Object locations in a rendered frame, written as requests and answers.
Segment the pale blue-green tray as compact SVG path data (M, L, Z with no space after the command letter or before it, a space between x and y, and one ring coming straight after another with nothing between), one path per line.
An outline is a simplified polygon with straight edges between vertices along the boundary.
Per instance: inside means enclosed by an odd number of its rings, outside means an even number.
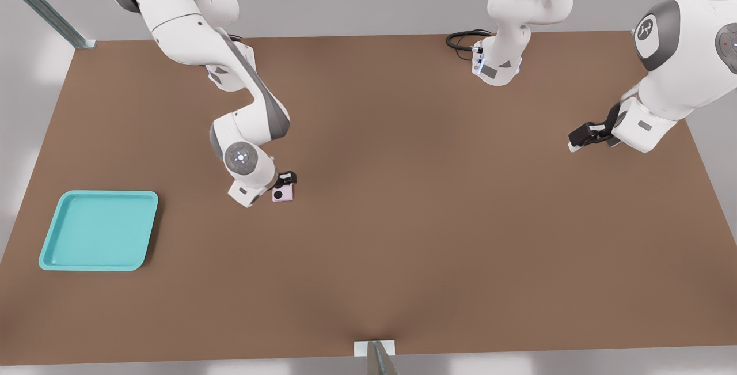
M39 255L47 271L131 272L144 263L158 195L72 190L63 194Z

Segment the silver frame post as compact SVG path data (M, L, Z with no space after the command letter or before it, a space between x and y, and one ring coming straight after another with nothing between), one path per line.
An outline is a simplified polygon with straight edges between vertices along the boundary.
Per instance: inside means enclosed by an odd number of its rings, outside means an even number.
M398 375L392 362L395 354L394 340L364 340L354 343L354 356L366 357L366 375Z
M92 49L96 41L82 36L47 0L23 0L75 49Z

